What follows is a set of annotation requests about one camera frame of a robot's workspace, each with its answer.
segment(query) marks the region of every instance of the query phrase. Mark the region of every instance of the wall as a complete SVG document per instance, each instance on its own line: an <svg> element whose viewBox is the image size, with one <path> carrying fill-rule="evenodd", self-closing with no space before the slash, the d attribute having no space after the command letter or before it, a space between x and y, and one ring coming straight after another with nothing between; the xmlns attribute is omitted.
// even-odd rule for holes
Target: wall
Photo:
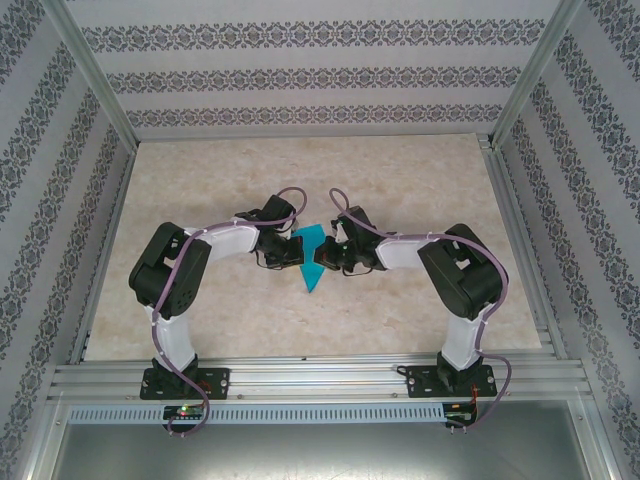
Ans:
<svg viewBox="0 0 640 480"><path fill-rule="evenodd" d="M489 133L558 0L77 0L141 139Z"/></svg>
<svg viewBox="0 0 640 480"><path fill-rule="evenodd" d="M65 363L132 160L33 0L0 5L0 479Z"/></svg>
<svg viewBox="0 0 640 480"><path fill-rule="evenodd" d="M569 354L640 478L640 2L585 2L503 145Z"/></svg>

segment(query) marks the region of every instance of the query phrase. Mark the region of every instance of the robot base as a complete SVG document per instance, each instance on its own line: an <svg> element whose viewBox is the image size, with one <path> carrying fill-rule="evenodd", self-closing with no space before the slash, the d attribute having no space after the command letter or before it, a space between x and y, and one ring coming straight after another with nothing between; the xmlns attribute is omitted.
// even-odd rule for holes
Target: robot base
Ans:
<svg viewBox="0 0 640 480"><path fill-rule="evenodd" d="M498 394L493 369L489 365L471 367L473 373L461 378L452 388L442 381L441 368L412 365L398 367L397 372L406 377L409 398L471 397L474 386L477 397L495 397Z"/></svg>
<svg viewBox="0 0 640 480"><path fill-rule="evenodd" d="M147 368L140 387L141 400L197 400L200 394L153 359L153 368ZM198 357L183 370L207 394L209 400L226 400L229 391L228 368L198 368Z"/></svg>

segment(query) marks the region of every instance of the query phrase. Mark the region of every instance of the beige tile surface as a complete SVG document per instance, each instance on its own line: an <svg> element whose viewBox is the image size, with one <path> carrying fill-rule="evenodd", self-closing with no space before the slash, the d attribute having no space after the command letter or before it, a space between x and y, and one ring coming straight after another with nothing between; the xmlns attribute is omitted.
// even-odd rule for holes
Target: beige tile surface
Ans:
<svg viewBox="0 0 640 480"><path fill-rule="evenodd" d="M160 223L225 221L289 185L309 194L301 226L321 223L325 232L337 215L327 195L333 186L384 230L467 223L511 278L483 346L540 346L475 136L242 139L140 146L86 358L153 356L149 321L127 279ZM296 195L288 197L294 204ZM201 358L436 352L447 325L424 271L325 271L308 294L298 268L260 269L249 254L210 266L189 313Z"/></svg>

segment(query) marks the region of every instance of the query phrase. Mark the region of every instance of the cyan object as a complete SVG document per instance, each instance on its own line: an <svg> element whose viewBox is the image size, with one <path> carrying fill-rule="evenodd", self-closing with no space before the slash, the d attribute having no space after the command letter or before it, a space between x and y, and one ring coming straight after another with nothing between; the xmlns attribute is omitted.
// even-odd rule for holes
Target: cyan object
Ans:
<svg viewBox="0 0 640 480"><path fill-rule="evenodd" d="M302 237L302 251L304 252L304 263L300 265L302 278L307 284L309 293L313 292L322 277L324 267L313 261L313 254L320 245L324 243L325 234L322 225L311 225L297 230L292 237Z"/></svg>

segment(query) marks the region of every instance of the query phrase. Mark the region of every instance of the cable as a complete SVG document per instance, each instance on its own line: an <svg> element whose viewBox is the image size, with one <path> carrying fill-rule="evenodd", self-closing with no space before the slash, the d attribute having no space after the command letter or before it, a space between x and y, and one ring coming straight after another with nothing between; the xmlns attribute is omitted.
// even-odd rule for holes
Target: cable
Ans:
<svg viewBox="0 0 640 480"><path fill-rule="evenodd" d="M264 222L258 222L258 221L252 222L252 221L245 221L245 220L222 222L222 223L210 225L206 228L198 230L194 232L191 236L189 236L189 238L187 238L187 241L184 242L184 245L180 249L180 253L176 257L176 260L171 269L171 273L169 274L169 278L167 279L167 283L162 289L160 298L158 299L158 302L153 308L153 312L151 314L151 338L153 339L153 344L156 347L156 350L158 351L158 355L160 356L164 364L167 367L169 367L169 370L175 373L180 379L182 379L185 383L191 386L196 392L198 392L198 394L202 397L204 408L205 408L205 412L202 416L202 419L200 420L200 423L194 425L193 428L191 428L190 430L180 433L179 435L182 438L189 435L193 435L204 426L204 424L207 422L207 419L209 418L209 413L211 412L211 405L209 403L209 397L207 396L206 392L202 388L200 388L200 386L196 384L193 380L191 380L189 377L184 375L173 363L171 363L171 360L169 360L169 358L165 355L162 349L162 346L160 345L160 339L158 338L158 318L160 317L160 309L164 305L164 302L167 300L167 297L169 296L169 292L171 291L171 286L173 285L173 281L175 280L176 275L178 274L178 269L180 268L180 264L182 263L182 260L184 259L184 256L187 253L189 246L191 245L191 243L193 243L193 241L196 238L208 232L209 230L213 230L215 228L233 227L238 225L240 226L273 226L273 225L280 225L282 223L286 223L290 220L293 221L296 219L298 215L300 215L304 211L304 209L307 206L307 192L305 192L300 187L287 187L280 190L277 195L281 196L283 193L290 192L290 191L296 191L302 194L302 206L297 212L294 212L292 215L290 215L287 218L280 219L280 220L264 221ZM176 418L177 417L171 417L169 419L169 422L167 423L167 430L169 432L169 435L176 434L176 432L174 432L171 429L171 425L173 424L173 421Z"/></svg>
<svg viewBox="0 0 640 480"><path fill-rule="evenodd" d="M350 273L350 274L347 274L347 271L344 269L344 267L342 267L342 274L345 277L361 277L362 275L369 275L371 272L373 272L373 268L370 268L366 272L362 272L362 273Z"/></svg>
<svg viewBox="0 0 640 480"><path fill-rule="evenodd" d="M346 207L342 207L342 205L340 205L340 203L336 200L334 193L339 194L343 198L346 204ZM480 348L480 341L482 340L482 335L484 334L484 329L487 325L487 321L489 320L489 317L493 315L496 312L496 310L498 310L498 308L500 308L500 305L504 303L504 300L507 296L507 291L509 288L509 280L507 278L507 273L505 271L505 268L489 250L487 250L485 247L477 244L472 240L469 240L463 237L458 237L457 235L448 235L446 233L427 233L422 235L401 235L401 234L386 233L381 230L378 230L377 228L372 227L371 225L367 225L366 223L358 220L353 215L351 215L347 211L347 209L349 208L349 197L347 197L347 194L344 193L339 188L330 189L329 198L331 198L331 201L333 202L333 204L340 211L340 214L344 215L349 220L361 226L362 228L369 230L371 233L375 233L376 235L379 235L383 238L397 238L397 239L404 239L404 240L451 240L454 242L462 243L482 253L493 264L493 266L496 267L496 270L498 270L498 274L500 275L500 280L502 282L502 291L500 292L500 297L498 298L496 303L494 303L493 306L489 310L487 310L487 313L485 314L485 317L484 317L484 321L480 322L480 327L478 327L478 333L476 335L473 347L475 348L476 353L483 358L490 359L490 360L500 360L504 362L504 364L507 367L507 377L505 378L502 389L500 390L500 392L498 392L498 395L496 395L496 398L492 402L491 406L484 413L484 415L482 415L482 417L480 417L473 425L468 427L469 429L476 428L478 425L484 422L484 420L493 412L493 410L496 408L496 406L498 405L502 397L506 394L507 388L509 387L509 383L511 382L512 367L509 360L506 357L495 354L495 353L491 353L491 354L484 353Z"/></svg>

